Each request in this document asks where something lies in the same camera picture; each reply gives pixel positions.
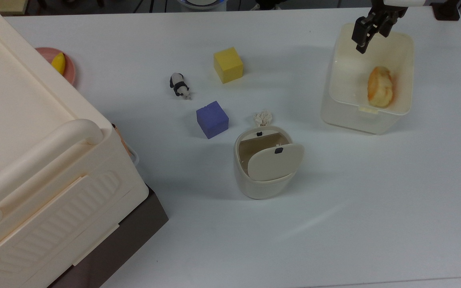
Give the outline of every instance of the bread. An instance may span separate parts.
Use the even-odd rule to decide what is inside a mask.
[[[377,66],[369,75],[367,99],[377,107],[387,107],[392,100],[392,78],[386,67]]]

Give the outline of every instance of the trash can lid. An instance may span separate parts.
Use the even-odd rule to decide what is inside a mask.
[[[302,162],[304,148],[300,144],[286,144],[255,153],[249,161],[249,177],[255,181],[269,181],[296,172]]]

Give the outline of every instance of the banana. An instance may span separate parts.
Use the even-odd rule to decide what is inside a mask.
[[[54,57],[53,62],[51,65],[61,74],[64,74],[65,71],[65,55],[64,53],[58,53],[57,56]]]

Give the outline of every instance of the storage box handle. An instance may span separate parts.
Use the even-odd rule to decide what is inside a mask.
[[[86,139],[88,144],[97,145],[103,138],[99,126],[91,120],[76,119],[62,124],[0,171],[0,202],[77,142]]]

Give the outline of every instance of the blue cube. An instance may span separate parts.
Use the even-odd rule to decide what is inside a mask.
[[[197,110],[197,122],[207,139],[229,128],[229,117],[216,101]]]

